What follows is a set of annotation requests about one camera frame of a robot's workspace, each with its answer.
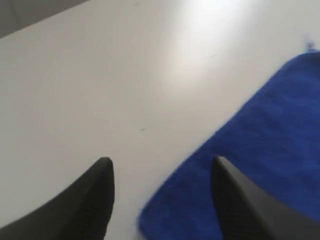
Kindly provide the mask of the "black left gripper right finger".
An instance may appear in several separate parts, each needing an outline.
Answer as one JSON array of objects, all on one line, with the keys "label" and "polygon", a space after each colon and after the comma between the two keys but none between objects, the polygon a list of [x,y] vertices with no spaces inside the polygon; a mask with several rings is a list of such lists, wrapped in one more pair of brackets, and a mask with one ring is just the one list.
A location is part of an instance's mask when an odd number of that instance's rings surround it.
[{"label": "black left gripper right finger", "polygon": [[215,156],[211,195],[225,240],[318,240],[320,223],[258,187],[225,157]]}]

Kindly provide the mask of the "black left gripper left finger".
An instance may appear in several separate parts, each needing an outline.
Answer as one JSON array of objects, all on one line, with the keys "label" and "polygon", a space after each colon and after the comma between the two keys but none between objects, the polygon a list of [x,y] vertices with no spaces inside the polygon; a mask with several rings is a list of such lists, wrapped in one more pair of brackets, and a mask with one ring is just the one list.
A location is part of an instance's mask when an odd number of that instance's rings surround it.
[{"label": "black left gripper left finger", "polygon": [[98,159],[43,206],[2,227],[2,240],[102,240],[115,202],[113,162]]}]

